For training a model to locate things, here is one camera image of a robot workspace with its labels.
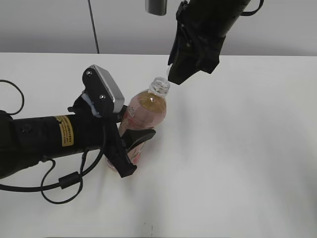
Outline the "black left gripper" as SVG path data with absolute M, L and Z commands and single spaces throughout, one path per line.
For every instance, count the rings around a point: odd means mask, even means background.
M 93 116 L 88 104 L 79 96 L 68 110 L 75 113 L 72 125 L 74 142 L 77 146 L 83 147 L 84 150 L 100 149 L 122 178 L 136 171 L 137 166 L 130 162 L 126 150 L 132 150 L 151 140 L 156 134 L 154 129 L 127 129 L 120 137 L 117 123 L 122 121 L 127 111 L 126 105 L 123 105 L 120 112 L 106 119 L 97 118 Z

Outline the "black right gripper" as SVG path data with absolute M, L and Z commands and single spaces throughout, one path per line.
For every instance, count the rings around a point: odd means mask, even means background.
M 180 85 L 193 74 L 211 74 L 219 64 L 225 37 L 204 32 L 207 19 L 217 5 L 211 1 L 182 1 L 176 12 L 176 35 L 167 65 L 168 81 Z

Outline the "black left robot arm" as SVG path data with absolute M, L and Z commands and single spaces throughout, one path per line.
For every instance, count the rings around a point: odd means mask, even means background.
M 6 178 L 47 159 L 98 149 L 122 178 L 136 171 L 128 152 L 150 140 L 155 130 L 129 129 L 120 135 L 117 128 L 120 114 L 98 118 L 82 99 L 77 99 L 69 111 L 68 115 L 26 119 L 13 119 L 2 111 L 0 177 Z

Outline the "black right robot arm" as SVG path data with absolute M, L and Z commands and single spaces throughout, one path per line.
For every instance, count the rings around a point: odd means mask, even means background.
M 180 85 L 199 71 L 211 74 L 227 32 L 248 4 L 247 0 L 182 1 L 176 12 L 168 81 Z

